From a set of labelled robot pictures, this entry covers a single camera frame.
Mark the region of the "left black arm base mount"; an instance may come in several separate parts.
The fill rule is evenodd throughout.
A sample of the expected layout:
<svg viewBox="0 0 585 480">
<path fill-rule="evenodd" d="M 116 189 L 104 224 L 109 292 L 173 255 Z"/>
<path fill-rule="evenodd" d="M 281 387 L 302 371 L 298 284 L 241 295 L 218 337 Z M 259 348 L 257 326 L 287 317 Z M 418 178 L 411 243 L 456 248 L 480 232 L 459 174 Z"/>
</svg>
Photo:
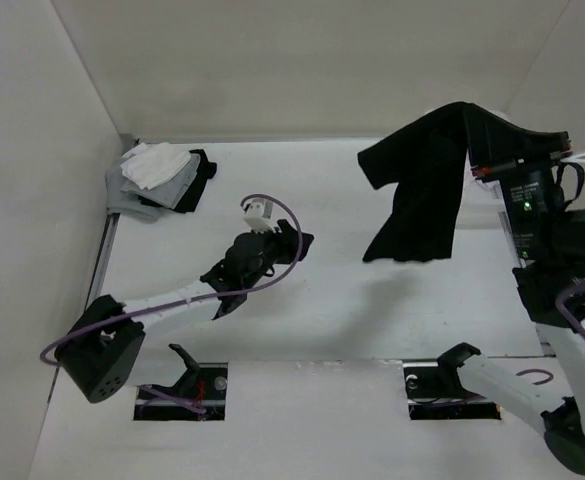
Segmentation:
<svg viewBox="0 0 585 480">
<path fill-rule="evenodd" d="M 183 364 L 172 385 L 147 384 L 138 391 L 135 421 L 223 421 L 228 388 L 227 363 L 198 363 L 181 345 L 169 348 Z"/>
</svg>

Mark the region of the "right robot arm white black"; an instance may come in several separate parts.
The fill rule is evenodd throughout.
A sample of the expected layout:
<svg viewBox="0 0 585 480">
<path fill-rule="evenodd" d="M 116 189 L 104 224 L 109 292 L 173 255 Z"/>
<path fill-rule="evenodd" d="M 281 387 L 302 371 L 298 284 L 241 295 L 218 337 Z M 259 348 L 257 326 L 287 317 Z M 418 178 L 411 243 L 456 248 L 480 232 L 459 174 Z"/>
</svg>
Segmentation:
<svg viewBox="0 0 585 480">
<path fill-rule="evenodd" d="M 569 136 L 517 127 L 474 104 L 463 120 L 473 176 L 501 188 L 522 261 L 513 272 L 519 297 L 571 392 L 544 392 L 467 343 L 438 358 L 436 384 L 447 395 L 476 394 L 504 407 L 564 467 L 585 476 L 585 209 L 574 209 L 562 188 Z"/>
</svg>

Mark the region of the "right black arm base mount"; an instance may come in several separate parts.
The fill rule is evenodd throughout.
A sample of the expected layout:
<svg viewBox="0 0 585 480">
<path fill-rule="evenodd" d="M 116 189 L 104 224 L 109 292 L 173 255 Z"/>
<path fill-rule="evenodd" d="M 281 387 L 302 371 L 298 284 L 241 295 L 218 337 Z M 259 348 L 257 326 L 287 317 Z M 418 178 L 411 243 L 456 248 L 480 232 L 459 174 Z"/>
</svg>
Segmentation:
<svg viewBox="0 0 585 480">
<path fill-rule="evenodd" d="M 499 407 L 461 386 L 457 369 L 481 351 L 460 343 L 436 359 L 403 364 L 408 415 L 412 421 L 500 420 Z"/>
</svg>

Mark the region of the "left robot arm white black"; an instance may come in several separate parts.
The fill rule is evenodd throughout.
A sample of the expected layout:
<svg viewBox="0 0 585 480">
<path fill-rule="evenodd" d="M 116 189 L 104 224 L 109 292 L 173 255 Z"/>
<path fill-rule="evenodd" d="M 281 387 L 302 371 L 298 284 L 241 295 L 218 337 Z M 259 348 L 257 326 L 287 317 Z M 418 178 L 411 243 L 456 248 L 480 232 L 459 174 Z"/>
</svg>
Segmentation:
<svg viewBox="0 0 585 480">
<path fill-rule="evenodd" d="M 276 266 L 293 269 L 314 241 L 281 219 L 263 232 L 238 235 L 224 257 L 192 284 L 151 298 L 96 298 L 69 332 L 41 354 L 61 367 L 91 403 L 100 403 L 130 379 L 147 335 L 232 314 L 249 294 L 281 281 Z"/>
</svg>

